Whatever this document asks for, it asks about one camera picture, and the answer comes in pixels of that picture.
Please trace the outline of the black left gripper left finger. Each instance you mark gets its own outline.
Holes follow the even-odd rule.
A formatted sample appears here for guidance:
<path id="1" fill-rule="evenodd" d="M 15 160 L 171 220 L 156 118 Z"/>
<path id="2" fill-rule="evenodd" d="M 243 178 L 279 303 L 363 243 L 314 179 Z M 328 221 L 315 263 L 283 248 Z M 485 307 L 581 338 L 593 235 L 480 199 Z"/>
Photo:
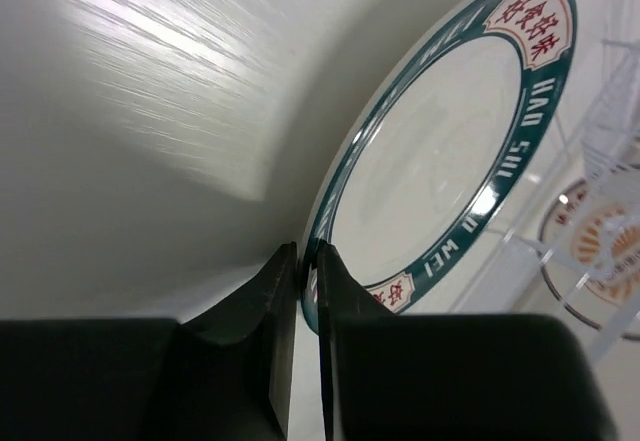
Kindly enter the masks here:
<path id="1" fill-rule="evenodd" d="M 297 248 L 188 322 L 11 320 L 1 325 L 5 440 L 283 440 Z"/>

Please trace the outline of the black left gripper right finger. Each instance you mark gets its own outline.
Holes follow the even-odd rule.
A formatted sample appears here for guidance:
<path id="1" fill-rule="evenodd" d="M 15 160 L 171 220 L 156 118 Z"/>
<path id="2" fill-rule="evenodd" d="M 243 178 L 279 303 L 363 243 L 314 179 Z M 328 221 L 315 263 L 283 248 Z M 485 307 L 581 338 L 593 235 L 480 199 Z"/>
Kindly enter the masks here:
<path id="1" fill-rule="evenodd" d="M 614 440 L 578 339 L 537 314 L 399 316 L 316 255 L 329 440 Z"/>

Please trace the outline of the orange sunburst ceramic plate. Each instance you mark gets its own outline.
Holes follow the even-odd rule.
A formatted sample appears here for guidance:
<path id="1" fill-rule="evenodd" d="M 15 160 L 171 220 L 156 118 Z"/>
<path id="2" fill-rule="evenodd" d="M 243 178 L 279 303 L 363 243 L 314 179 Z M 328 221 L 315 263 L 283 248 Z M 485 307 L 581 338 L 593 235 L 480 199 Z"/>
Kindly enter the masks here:
<path id="1" fill-rule="evenodd" d="M 612 245 L 605 245 L 605 223 L 623 217 L 626 208 L 618 201 L 598 195 L 578 225 L 572 227 L 572 218 L 588 196 L 589 186 L 583 179 L 567 186 L 542 218 L 538 240 L 545 244 L 563 236 L 560 252 L 578 263 L 578 268 L 574 270 L 553 257 L 541 268 L 546 287 L 556 300 L 574 288 L 602 251 L 612 255 L 615 267 L 611 275 L 605 279 L 587 278 L 565 307 L 565 311 L 574 318 L 599 330 L 618 308 L 639 291 L 639 225 L 624 228 Z"/>

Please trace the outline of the green rimmed white plate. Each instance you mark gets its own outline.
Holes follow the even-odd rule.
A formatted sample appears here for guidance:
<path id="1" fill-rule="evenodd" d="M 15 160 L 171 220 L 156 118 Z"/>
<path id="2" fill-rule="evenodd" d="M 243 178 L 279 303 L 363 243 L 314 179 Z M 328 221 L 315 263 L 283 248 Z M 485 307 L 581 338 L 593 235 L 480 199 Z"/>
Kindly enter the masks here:
<path id="1" fill-rule="evenodd" d="M 464 0 L 361 111 L 305 231 L 301 311 L 318 326 L 321 243 L 395 314 L 450 310 L 522 202 L 577 44 L 576 0 Z"/>

